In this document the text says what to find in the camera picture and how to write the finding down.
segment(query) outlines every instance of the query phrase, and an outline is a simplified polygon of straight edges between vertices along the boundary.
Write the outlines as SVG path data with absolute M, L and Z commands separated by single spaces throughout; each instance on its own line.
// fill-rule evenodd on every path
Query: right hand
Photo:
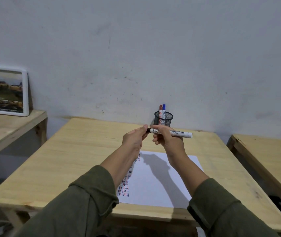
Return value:
M 178 157 L 187 156 L 185 153 L 182 137 L 172 136 L 169 130 L 174 131 L 174 129 L 165 125 L 151 125 L 150 127 L 153 129 L 158 129 L 162 134 L 154 134 L 153 142 L 156 145 L 161 144 L 164 147 L 170 165 L 175 167 L 174 164 Z

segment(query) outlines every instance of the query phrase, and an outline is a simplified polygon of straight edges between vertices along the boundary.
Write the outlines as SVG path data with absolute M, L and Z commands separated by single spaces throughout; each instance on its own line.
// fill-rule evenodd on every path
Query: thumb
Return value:
M 147 132 L 147 128 L 148 128 L 148 125 L 145 124 L 143 125 L 142 127 L 139 128 L 139 130 L 137 131 L 140 135 L 143 135 Z
M 164 126 L 158 127 L 159 132 L 164 136 L 165 141 L 168 141 L 172 138 L 172 135 L 169 132 L 169 129 Z

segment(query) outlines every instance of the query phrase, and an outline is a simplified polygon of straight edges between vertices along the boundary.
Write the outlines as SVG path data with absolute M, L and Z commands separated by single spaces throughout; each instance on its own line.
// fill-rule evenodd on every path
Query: sleeve cuff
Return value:
M 219 216 L 236 202 L 240 200 L 214 179 L 207 179 L 195 190 L 188 211 L 205 231 L 209 231 Z
M 92 167 L 69 186 L 72 185 L 76 185 L 90 194 L 100 216 L 107 216 L 119 203 L 112 176 L 100 165 Z

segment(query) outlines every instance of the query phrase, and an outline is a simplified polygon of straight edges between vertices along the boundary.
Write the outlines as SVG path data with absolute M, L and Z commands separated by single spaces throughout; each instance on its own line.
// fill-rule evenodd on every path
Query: red marker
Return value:
M 162 105 L 159 106 L 159 118 L 162 118 Z M 162 124 L 162 119 L 159 119 L 159 125 Z

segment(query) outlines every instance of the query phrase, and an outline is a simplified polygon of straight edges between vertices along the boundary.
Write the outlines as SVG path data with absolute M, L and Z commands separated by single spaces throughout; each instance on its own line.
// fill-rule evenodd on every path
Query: paper sheet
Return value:
M 201 169 L 198 158 L 189 158 Z M 191 199 L 166 153 L 140 151 L 117 189 L 120 203 L 186 209 Z

